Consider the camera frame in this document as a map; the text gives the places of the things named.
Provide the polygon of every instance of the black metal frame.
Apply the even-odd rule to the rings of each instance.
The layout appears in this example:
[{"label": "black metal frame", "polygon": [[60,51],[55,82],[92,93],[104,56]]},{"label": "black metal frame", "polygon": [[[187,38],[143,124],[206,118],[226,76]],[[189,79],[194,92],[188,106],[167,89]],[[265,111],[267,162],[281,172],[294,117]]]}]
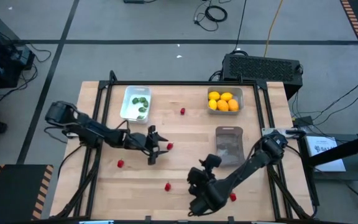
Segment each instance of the black metal frame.
[{"label": "black metal frame", "polygon": [[[256,84],[256,82],[253,82],[253,81],[251,81],[251,82],[248,82],[248,81],[244,81],[244,82],[117,81],[116,76],[111,73],[110,74],[110,80],[108,80],[108,81],[99,81],[98,92],[96,94],[95,106],[94,106],[94,111],[93,111],[93,116],[92,116],[93,119],[97,119],[98,114],[99,114],[100,104],[101,104],[101,96],[103,94],[103,90],[105,88],[107,88],[107,95],[106,95],[106,99],[105,99],[105,102],[104,102],[104,109],[103,109],[103,115],[102,115],[102,121],[101,121],[102,124],[106,124],[107,115],[108,115],[108,108],[109,108],[109,104],[110,104],[111,92],[112,92],[112,86],[113,85],[208,85],[208,86],[212,86],[212,85],[213,86],[234,85],[234,86],[252,86],[253,89],[254,89],[255,104],[256,104],[256,108],[257,108],[258,121],[259,121],[260,134],[261,135],[262,135],[262,128],[265,127],[264,116],[263,116],[263,112],[262,112],[262,105],[260,103],[259,86]],[[265,100],[266,110],[267,110],[267,114],[268,114],[269,126],[271,128],[274,128],[274,120],[273,120],[272,108],[271,108],[271,105],[270,105],[269,93],[268,93],[266,88],[263,89],[263,92],[264,92],[264,100]],[[95,150],[96,150],[96,152],[98,152],[98,153],[96,153],[96,155],[100,156],[102,147],[100,146],[100,147],[96,148]],[[88,167],[89,167],[89,164],[90,164],[91,153],[92,153],[92,149],[87,148],[86,152],[85,152],[84,163],[83,163],[82,172],[81,172],[80,185],[84,182],[85,177],[86,177],[86,175],[88,173]],[[280,163],[278,165],[278,173],[280,175],[281,181],[286,186],[286,180],[285,180],[285,175],[284,175],[284,170],[283,170],[282,163]],[[275,217],[276,220],[279,220],[279,219],[281,219],[281,214],[280,214],[280,208],[279,208],[279,204],[278,204],[276,187],[275,187],[274,181],[270,177],[268,179],[269,179],[270,194],[271,194],[271,197],[272,197],[272,206],[273,206],[274,217]],[[95,190],[96,190],[96,180],[97,180],[97,173],[96,173],[95,177],[93,178],[93,180],[90,183],[89,196],[88,196],[88,201],[87,201],[87,204],[86,204],[85,217],[91,217],[91,214],[92,214],[93,199],[94,199],[94,193],[95,193]],[[73,214],[74,217],[80,216],[81,202],[82,202],[82,196],[80,197],[78,203],[75,206],[74,214]],[[292,219],[293,217],[292,217],[292,213],[291,213],[290,204],[285,199],[284,199],[284,203],[285,203],[285,211],[286,211],[287,218]],[[234,218],[233,217],[228,217],[228,219],[229,219],[229,222],[231,222],[231,220],[232,220],[232,222],[234,223]],[[134,222],[143,222],[144,223],[145,221],[132,220],[130,222],[131,223],[134,223]]]}]

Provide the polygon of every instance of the red strawberry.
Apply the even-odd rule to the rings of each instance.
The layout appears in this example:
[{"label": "red strawberry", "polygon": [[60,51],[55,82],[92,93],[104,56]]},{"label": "red strawberry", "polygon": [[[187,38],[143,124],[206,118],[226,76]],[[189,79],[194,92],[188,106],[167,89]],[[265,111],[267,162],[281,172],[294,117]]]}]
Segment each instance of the red strawberry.
[{"label": "red strawberry", "polygon": [[171,150],[172,148],[173,148],[173,143],[168,143],[167,149],[168,149],[168,150]]},{"label": "red strawberry", "polygon": [[235,193],[231,193],[230,194],[230,200],[233,202],[235,200],[237,200],[236,194]]},{"label": "red strawberry", "polygon": [[124,166],[124,161],[122,159],[118,160],[117,166],[118,168],[122,168]]},{"label": "red strawberry", "polygon": [[171,184],[168,182],[165,184],[165,191],[171,190]]}]

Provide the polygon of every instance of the lemon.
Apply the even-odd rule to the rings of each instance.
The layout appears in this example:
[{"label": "lemon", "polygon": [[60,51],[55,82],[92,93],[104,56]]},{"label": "lemon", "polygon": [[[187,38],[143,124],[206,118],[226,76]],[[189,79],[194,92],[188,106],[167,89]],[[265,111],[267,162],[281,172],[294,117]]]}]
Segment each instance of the lemon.
[{"label": "lemon", "polygon": [[223,93],[221,95],[221,100],[224,100],[224,101],[227,102],[227,101],[229,101],[231,99],[233,99],[233,94],[231,94],[231,93]]},{"label": "lemon", "polygon": [[209,100],[218,100],[220,97],[221,97],[221,95],[216,91],[208,93],[208,99]]},{"label": "lemon", "polygon": [[229,100],[228,105],[229,105],[229,111],[238,111],[239,110],[239,104],[238,104],[237,100],[235,100],[235,99]]},{"label": "lemon", "polygon": [[226,101],[224,100],[219,100],[217,102],[217,105],[218,105],[218,110],[220,111],[229,111],[229,105]]},{"label": "lemon", "polygon": [[211,108],[212,110],[216,110],[216,107],[217,107],[216,100],[210,100],[210,101],[208,102],[208,106],[209,106],[209,108]]}]

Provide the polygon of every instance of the wooden tabletop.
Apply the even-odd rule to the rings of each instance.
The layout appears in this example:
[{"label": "wooden tabletop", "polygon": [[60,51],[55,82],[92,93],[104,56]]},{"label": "wooden tabletop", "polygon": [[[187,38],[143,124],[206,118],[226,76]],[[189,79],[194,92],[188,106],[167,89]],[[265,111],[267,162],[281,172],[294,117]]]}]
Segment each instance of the wooden tabletop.
[{"label": "wooden tabletop", "polygon": [[[77,107],[92,115],[98,82],[83,82]],[[112,88],[107,126],[115,128],[122,118],[119,116],[124,92],[127,86]],[[236,116],[211,115],[207,113],[206,94],[209,86],[149,86],[152,90],[150,116],[147,124],[130,124],[131,132],[147,133],[147,127],[156,125],[158,133],[174,142],[173,149],[158,157],[153,166],[147,165],[147,156],[139,151],[115,149],[103,145],[98,182],[93,202],[92,219],[144,220],[150,215],[152,220],[227,220],[233,216],[237,221],[274,220],[272,200],[266,168],[259,169],[241,185],[234,189],[237,200],[212,215],[187,217],[189,203],[195,198],[188,193],[187,175],[191,167],[201,169],[198,159],[205,159],[215,153],[215,129],[217,126],[239,126],[244,130],[244,154],[248,155],[252,145],[261,137],[255,106],[253,88],[241,86],[244,95],[244,109]],[[270,104],[277,128],[290,128],[292,121],[287,98],[282,83],[268,83]],[[264,121],[267,114],[263,93],[260,91]],[[180,108],[186,114],[180,115]],[[78,147],[78,140],[69,140],[65,155]],[[289,145],[297,149],[295,140]],[[78,188],[85,150],[72,155],[62,167],[51,215],[57,214],[71,199]],[[122,169],[117,161],[123,159]],[[287,186],[306,213],[312,214],[310,195],[300,158],[286,151],[283,166]],[[214,169],[217,179],[225,178],[234,169]],[[170,182],[172,189],[164,191]],[[282,195],[277,188],[280,211],[285,217]],[[83,197],[81,214],[85,213],[88,193]]]}]

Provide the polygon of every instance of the gray floor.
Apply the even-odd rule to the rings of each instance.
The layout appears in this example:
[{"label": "gray floor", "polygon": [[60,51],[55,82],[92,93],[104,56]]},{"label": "gray floor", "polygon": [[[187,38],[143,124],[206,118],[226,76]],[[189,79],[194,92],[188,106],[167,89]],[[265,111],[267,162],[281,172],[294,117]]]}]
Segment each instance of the gray floor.
[{"label": "gray floor", "polygon": [[[229,17],[216,32],[206,32],[194,25],[193,14],[200,2],[158,0],[136,5],[124,4],[121,0],[80,0],[67,39],[235,40],[243,0],[223,5]],[[265,40],[278,3],[279,0],[248,0],[241,39]],[[0,17],[22,39],[58,40],[72,4],[73,0],[0,0]],[[214,26],[207,21],[205,25]],[[286,0],[277,17],[272,40],[356,40],[356,36],[338,0]],[[112,69],[119,80],[207,80],[220,69],[224,54],[234,47],[178,43],[64,45],[25,163],[58,167],[65,146],[43,133],[46,126],[43,117],[53,101],[75,103],[81,82],[107,79]],[[57,48],[52,44],[36,47],[51,50],[52,58]],[[240,45],[239,48],[250,55],[263,56],[264,53],[264,45]],[[322,110],[358,84],[357,45],[270,45],[267,56],[295,59],[303,64],[300,111]],[[15,92],[0,103],[0,120],[9,125],[8,132],[0,135],[0,164],[14,164],[17,160],[52,58],[37,64],[39,76],[26,90]],[[358,90],[331,110],[348,105],[357,96]],[[326,133],[358,133],[358,101],[320,127]],[[56,181],[54,176],[43,217],[48,217]],[[358,190],[358,182],[352,185]],[[358,198],[345,186],[324,181],[318,182],[317,188],[321,200],[318,218],[358,223]]]}]

